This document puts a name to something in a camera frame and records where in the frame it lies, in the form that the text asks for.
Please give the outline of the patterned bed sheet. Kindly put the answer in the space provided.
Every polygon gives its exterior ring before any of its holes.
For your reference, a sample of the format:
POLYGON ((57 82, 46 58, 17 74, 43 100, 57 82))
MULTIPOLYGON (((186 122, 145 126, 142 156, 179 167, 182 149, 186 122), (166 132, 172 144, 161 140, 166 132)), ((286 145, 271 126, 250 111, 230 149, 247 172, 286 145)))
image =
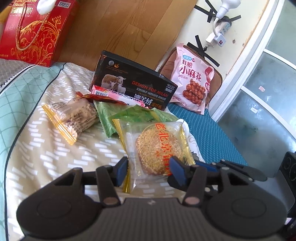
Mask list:
POLYGON ((72 168, 94 171, 125 156, 119 138, 108 138, 99 123, 68 144, 42 108, 86 94, 92 77, 73 63, 1 60, 1 240, 23 237, 16 210, 29 195, 72 168))

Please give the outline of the pink snack stick packet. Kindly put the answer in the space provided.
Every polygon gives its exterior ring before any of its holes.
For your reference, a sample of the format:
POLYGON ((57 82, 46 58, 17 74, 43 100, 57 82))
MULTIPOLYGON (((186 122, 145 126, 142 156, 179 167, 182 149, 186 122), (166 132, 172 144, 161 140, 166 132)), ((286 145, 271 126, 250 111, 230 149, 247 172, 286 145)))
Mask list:
POLYGON ((110 100, 114 100, 117 102, 122 102, 126 105, 138 105, 143 108, 145 107, 144 102, 141 101, 140 99, 130 97, 128 95, 125 95, 125 94, 122 94, 119 92, 115 92, 113 90, 106 89, 106 88, 96 86, 96 85, 93 85, 92 90, 91 90, 91 94, 96 95, 96 96, 101 96, 104 98, 108 98, 110 100))

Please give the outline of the light green snack packet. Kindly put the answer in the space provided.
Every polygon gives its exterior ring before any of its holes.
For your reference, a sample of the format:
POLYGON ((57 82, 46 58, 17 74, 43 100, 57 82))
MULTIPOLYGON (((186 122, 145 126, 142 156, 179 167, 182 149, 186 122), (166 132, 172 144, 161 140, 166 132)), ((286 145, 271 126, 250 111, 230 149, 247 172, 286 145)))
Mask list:
POLYGON ((103 130, 106 136, 110 138, 114 133, 116 133, 116 129, 113 126, 113 122, 110 117, 114 114, 130 108, 130 106, 126 104, 100 102, 95 100, 93 101, 93 103, 98 113, 103 130))

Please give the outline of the red snack packet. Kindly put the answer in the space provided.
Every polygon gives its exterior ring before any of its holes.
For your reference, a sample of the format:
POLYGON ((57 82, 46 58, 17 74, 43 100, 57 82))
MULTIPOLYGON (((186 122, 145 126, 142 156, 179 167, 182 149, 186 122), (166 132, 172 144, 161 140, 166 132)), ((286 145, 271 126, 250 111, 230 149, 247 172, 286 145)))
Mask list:
POLYGON ((95 94, 82 94, 79 91, 76 92, 76 96, 86 98, 89 102, 98 101, 98 102, 109 102, 109 103, 114 103, 114 104, 123 104, 123 105, 125 105, 124 102, 112 99, 112 98, 110 98, 108 96, 100 96, 100 95, 95 95, 95 94))

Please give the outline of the pink blue unicorn plush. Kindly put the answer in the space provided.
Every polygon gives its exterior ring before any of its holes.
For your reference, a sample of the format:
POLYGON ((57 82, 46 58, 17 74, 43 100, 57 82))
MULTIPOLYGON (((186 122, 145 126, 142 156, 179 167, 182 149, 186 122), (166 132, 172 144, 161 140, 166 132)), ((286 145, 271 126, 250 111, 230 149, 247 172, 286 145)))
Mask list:
POLYGON ((55 3, 56 0, 39 0, 37 3, 37 12, 40 15, 46 15, 53 10, 55 3))

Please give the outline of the nut snack gold-edged packet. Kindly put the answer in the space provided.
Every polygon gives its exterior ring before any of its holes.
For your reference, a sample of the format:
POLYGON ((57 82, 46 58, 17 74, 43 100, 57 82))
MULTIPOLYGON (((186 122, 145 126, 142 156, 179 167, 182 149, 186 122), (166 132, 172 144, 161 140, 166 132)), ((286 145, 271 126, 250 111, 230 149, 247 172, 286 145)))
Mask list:
POLYGON ((98 122, 95 107, 83 97, 75 97, 69 102, 43 104, 42 108, 70 145, 76 143, 82 132, 98 122))

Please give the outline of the white lamp plug adapter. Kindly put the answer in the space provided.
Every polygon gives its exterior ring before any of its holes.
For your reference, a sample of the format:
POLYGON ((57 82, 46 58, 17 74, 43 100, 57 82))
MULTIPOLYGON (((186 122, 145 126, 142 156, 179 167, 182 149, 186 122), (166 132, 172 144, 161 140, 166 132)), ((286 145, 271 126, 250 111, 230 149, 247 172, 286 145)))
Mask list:
POLYGON ((213 22, 213 33, 216 37, 218 37, 218 33, 216 31, 216 24, 217 22, 222 19, 230 9, 235 9, 241 4, 241 0, 222 0, 222 5, 220 9, 217 11, 216 17, 213 22))

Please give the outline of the wooden headboard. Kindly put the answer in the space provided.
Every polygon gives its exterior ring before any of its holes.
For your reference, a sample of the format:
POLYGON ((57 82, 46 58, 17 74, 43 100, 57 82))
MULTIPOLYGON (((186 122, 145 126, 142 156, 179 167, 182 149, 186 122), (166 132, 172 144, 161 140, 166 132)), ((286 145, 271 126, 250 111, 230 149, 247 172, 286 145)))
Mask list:
POLYGON ((80 1, 60 62, 95 70, 103 50, 156 69, 196 1, 80 1))

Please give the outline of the sesame cake clear packet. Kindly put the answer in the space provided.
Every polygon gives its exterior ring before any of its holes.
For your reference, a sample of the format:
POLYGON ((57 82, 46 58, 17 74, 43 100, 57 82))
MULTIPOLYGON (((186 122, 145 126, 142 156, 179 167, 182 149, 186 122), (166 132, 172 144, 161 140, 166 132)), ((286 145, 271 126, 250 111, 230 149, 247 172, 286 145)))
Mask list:
POLYGON ((172 156, 185 165, 195 164, 182 122, 112 121, 129 161, 123 192, 170 176, 172 156))

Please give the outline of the dark green snack packet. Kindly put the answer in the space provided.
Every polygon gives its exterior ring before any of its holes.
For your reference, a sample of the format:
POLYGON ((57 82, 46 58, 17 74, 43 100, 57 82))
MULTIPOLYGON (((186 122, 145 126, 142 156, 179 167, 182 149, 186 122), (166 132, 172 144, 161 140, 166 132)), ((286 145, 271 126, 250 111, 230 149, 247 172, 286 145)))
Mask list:
POLYGON ((143 108, 138 105, 113 114, 108 119, 110 121, 119 119, 130 123, 172 122, 178 120, 178 118, 171 113, 167 113, 157 108, 143 108))

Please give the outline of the pink fried twist bag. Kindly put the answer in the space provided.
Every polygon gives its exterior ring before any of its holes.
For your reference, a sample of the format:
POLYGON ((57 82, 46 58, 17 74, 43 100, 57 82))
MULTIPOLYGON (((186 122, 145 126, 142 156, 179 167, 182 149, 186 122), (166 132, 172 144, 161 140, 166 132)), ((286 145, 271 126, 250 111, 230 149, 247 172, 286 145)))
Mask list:
POLYGON ((171 81, 177 90, 171 102, 203 115, 215 70, 183 44, 177 45, 176 52, 171 81))

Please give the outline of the black sheep print box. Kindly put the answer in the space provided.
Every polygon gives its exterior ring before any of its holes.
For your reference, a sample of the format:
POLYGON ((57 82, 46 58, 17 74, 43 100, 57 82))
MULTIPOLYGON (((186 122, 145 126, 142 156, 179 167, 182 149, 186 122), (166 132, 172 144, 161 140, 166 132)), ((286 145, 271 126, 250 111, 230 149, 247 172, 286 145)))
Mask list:
POLYGON ((177 90, 177 84, 165 76, 117 54, 102 51, 93 86, 103 87, 144 102, 148 108, 164 110, 177 90))

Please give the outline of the red gift box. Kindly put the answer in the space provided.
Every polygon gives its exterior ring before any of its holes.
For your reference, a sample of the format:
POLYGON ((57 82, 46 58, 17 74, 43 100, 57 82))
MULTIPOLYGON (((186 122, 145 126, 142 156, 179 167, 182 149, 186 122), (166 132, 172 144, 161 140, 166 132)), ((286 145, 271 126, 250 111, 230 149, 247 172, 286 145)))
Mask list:
POLYGON ((56 1, 40 15, 38 1, 14 1, 1 37, 1 58, 50 67, 59 59, 79 1, 56 1))

